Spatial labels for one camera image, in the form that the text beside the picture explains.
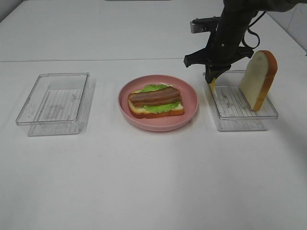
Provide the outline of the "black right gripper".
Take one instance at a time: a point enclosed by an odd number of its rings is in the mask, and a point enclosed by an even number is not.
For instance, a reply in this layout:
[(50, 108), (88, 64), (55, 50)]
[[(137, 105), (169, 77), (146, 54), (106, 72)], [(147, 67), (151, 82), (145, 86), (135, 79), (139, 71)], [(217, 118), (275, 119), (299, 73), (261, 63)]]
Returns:
[(186, 67), (194, 64), (206, 65), (205, 79), (207, 83), (211, 83), (213, 79), (230, 70), (231, 64), (245, 57), (252, 57), (252, 48), (239, 45), (241, 38), (241, 33), (230, 31), (212, 33), (205, 48), (185, 55), (184, 64)]

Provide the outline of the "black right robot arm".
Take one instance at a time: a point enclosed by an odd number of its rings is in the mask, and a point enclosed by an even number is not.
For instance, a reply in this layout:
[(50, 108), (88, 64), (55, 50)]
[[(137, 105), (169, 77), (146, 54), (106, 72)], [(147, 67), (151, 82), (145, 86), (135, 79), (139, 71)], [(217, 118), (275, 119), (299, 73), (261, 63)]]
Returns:
[(297, 5), (297, 0), (225, 0), (221, 16), (194, 19), (191, 32), (210, 32), (205, 48), (184, 57), (184, 64), (205, 65), (205, 79), (211, 83), (231, 65), (245, 57), (252, 57), (251, 47), (240, 46), (253, 17), (262, 12), (286, 12)]

